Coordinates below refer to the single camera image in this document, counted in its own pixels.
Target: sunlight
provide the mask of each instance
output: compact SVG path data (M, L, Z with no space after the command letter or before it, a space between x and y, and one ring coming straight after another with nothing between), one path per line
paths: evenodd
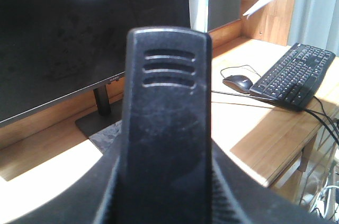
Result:
M89 141L6 182L0 179L0 223L16 219L55 198L81 178L102 156Z

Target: keyboard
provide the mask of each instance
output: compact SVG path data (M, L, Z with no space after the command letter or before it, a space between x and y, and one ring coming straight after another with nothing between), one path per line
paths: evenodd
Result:
M296 43L250 88L249 94L301 111L319 89L334 58L333 52Z

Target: black monitor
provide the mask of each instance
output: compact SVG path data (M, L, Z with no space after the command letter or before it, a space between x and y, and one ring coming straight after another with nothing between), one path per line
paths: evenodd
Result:
M0 127L121 78L152 25L189 27L189 0L0 0Z

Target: black mouse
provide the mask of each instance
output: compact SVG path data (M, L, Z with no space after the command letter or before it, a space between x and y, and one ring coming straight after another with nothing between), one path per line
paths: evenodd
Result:
M249 89L253 85L252 81L243 75L231 75L225 77L222 82L240 93L249 93Z

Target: desk surface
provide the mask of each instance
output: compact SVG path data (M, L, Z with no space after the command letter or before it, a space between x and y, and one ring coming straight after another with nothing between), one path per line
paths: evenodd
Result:
M221 82L221 69L249 64L263 74L286 50L288 47L245 38L215 48L212 89L232 92ZM338 111L338 59L317 93L329 115ZM225 70L225 75L227 73L232 74L234 70ZM257 80L254 73L245 69L236 73ZM319 110L319 105L312 102L309 108ZM99 151L74 124L78 117L91 110L0 150L0 223L52 199L100 158ZM305 113L285 111L243 97L212 94L212 138L263 185L269 185L282 172L319 127L319 123Z
M215 49L212 90L235 93L222 83L221 69L248 64L263 75L288 49L246 38ZM339 58L336 58L316 93L330 116L339 110L338 69ZM227 69L223 74L246 75L254 82L259 78L244 68ZM308 108L321 111L315 100ZM291 112L249 98L212 93L213 140L264 186L277 178L319 128L320 123L306 112Z

